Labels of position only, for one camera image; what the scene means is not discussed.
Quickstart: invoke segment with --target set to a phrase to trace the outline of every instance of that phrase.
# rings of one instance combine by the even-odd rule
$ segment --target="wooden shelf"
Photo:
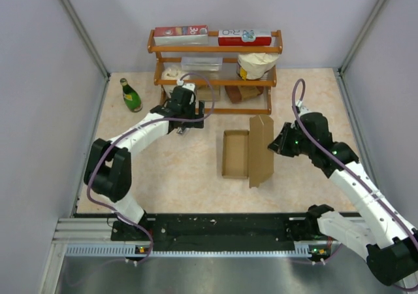
[[[209,31],[209,37],[217,37],[218,31]],[[181,63],[181,57],[163,57],[163,52],[197,52],[197,53],[275,53],[281,54],[283,50],[283,42],[281,39],[281,31],[272,31],[272,37],[274,37],[274,43],[272,46],[218,46],[218,45],[189,45],[189,46],[156,46],[154,43],[154,30],[151,30],[150,37],[148,39],[148,52],[155,53],[157,57],[157,64],[155,66],[154,84],[161,86],[161,103],[166,99],[164,91],[164,85],[176,85],[175,80],[162,80],[161,75],[167,66],[167,63]],[[206,72],[196,71],[199,74],[204,75],[210,80],[213,86],[262,86],[265,87],[264,94],[259,97],[265,97],[266,107],[245,107],[247,101],[237,105],[222,106],[215,109],[216,114],[271,114],[272,102],[271,102],[271,88],[276,87],[276,67],[274,66],[269,70],[267,78],[263,80],[242,80],[236,74],[236,57],[224,57],[222,69],[219,72]],[[206,85],[205,80],[191,76],[189,79],[192,83],[202,86]]]

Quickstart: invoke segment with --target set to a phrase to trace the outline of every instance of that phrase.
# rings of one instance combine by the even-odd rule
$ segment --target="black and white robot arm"
[[[321,113],[311,112],[302,102],[297,103],[302,124],[333,156],[352,170],[371,190],[358,182],[320,150],[300,129],[297,121],[285,123],[278,137],[268,146],[277,154],[294,157],[307,155],[330,181],[349,198],[363,217],[368,229],[344,218],[327,205],[312,206],[306,213],[309,234],[332,237],[361,256],[374,276],[385,285],[407,277],[418,270],[418,251],[399,222],[382,207],[384,203],[417,238],[417,230],[405,220],[383,196],[364,171],[353,150],[343,142],[334,142],[328,121]]]
[[[129,191],[132,182],[131,160],[153,141],[169,134],[173,129],[178,129],[178,133],[183,133],[192,127],[203,128],[203,121],[179,122],[175,120],[176,118],[190,120],[203,118],[204,104],[199,102],[199,113],[195,114],[196,103],[195,85],[179,81],[165,104],[152,108],[143,120],[126,131],[133,130],[133,133],[113,147],[106,157],[106,161],[111,162],[111,165],[107,165],[105,161],[100,166],[94,178],[92,190],[119,214],[133,223],[140,223],[141,219],[145,218],[143,217],[145,211]],[[84,174],[85,184],[89,182],[93,170],[106,149],[126,132],[108,141],[97,139],[93,143]]]

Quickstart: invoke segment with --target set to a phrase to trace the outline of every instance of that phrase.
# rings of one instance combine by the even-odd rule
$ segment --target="green bottle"
[[[128,84],[126,78],[120,79],[123,90],[123,100],[132,112],[138,112],[142,109],[141,98],[138,93]]]

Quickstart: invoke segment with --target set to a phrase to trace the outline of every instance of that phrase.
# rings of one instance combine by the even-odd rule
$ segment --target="red box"
[[[220,46],[270,46],[272,34],[267,29],[222,29],[217,43]]]
[[[208,26],[156,27],[154,42],[156,46],[163,44],[208,44]]]

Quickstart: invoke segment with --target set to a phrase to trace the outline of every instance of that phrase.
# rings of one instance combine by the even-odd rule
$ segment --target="marbled surface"
[[[125,106],[119,79],[125,77],[142,98],[144,108],[131,113]],[[332,69],[278,69],[272,89],[274,134],[284,122],[294,121],[291,92],[299,78],[306,81],[304,104],[329,120],[334,140],[348,143],[356,152],[340,92]],[[139,122],[159,103],[160,87],[153,73],[114,73],[104,102],[97,136],[109,139]],[[264,104],[260,100],[248,104]],[[131,192],[147,212],[303,212],[312,204],[329,204],[339,211],[352,211],[344,194],[306,156],[276,155],[273,177],[259,188],[248,180],[221,176],[222,138],[226,129],[248,129],[248,115],[214,114],[204,129],[186,136],[175,132],[158,139],[133,160]],[[78,212],[107,212],[90,203],[86,189]]]

